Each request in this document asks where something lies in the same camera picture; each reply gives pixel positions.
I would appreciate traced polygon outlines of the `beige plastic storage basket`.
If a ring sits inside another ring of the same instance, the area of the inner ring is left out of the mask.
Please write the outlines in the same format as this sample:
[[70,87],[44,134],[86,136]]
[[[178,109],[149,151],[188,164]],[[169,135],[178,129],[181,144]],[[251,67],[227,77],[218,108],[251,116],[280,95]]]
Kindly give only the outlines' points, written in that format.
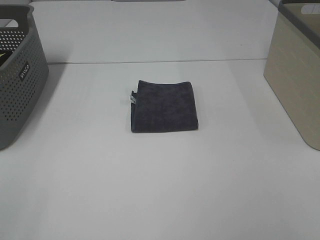
[[320,148],[320,2],[281,0],[264,78],[303,141]]

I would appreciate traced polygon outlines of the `grey perforated plastic basket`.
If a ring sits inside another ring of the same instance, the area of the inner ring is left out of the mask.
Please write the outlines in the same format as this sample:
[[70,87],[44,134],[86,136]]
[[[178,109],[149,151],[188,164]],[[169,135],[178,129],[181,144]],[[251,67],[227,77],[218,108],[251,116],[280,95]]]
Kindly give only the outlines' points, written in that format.
[[1,27],[0,51],[12,51],[0,66],[0,148],[9,147],[32,113],[49,75],[48,63],[30,5],[2,4],[0,18],[17,22]]

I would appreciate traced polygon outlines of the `dark grey towel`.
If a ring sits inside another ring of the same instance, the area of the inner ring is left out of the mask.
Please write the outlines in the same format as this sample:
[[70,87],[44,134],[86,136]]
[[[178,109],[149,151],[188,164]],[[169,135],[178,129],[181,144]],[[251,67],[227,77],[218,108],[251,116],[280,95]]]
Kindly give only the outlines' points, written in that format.
[[133,133],[168,133],[199,129],[192,84],[138,81],[130,94]]

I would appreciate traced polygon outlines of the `yellow-green item in basket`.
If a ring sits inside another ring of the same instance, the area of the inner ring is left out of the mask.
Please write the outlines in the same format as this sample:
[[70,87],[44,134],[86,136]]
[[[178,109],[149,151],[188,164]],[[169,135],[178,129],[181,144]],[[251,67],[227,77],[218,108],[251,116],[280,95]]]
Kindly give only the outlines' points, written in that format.
[[9,57],[13,54],[12,51],[1,51],[0,52],[0,66],[2,66]]

